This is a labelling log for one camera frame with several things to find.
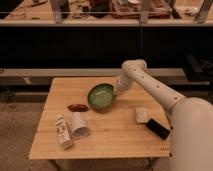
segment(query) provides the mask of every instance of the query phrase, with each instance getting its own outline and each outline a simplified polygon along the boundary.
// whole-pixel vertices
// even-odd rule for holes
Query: cup
[[[84,118],[80,112],[73,112],[72,114],[72,138],[81,139],[89,135],[89,128],[86,125]]]

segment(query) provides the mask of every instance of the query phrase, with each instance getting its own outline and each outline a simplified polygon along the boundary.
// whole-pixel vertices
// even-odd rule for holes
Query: floor
[[[56,171],[48,161],[28,159],[47,93],[16,94],[11,102],[5,102],[5,97],[0,99],[0,171]],[[147,159],[100,159],[68,164],[73,171],[143,171],[147,163]],[[168,171],[168,158],[160,159],[153,170]]]

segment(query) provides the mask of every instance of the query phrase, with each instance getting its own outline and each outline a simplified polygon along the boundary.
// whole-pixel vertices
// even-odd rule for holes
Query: bottle
[[[68,124],[66,123],[62,115],[57,116],[56,128],[58,140],[61,147],[65,150],[70,148],[73,144],[73,141],[70,137],[70,129],[68,127]]]

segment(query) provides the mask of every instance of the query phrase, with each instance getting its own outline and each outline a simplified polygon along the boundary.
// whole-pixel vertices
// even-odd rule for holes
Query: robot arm
[[[170,171],[213,170],[213,106],[200,98],[187,98],[144,72],[143,60],[126,61],[116,92],[141,85],[167,111],[171,123]]]
[[[117,80],[116,91],[128,90],[132,81],[136,81],[162,105],[164,110],[169,112],[185,96],[149,76],[144,72],[145,69],[146,63],[143,60],[124,62],[122,65],[123,74]]]

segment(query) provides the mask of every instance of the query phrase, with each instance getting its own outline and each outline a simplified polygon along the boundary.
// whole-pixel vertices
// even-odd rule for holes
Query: green bowl
[[[102,83],[90,90],[87,100],[91,108],[101,110],[109,107],[114,97],[114,86],[108,83]]]

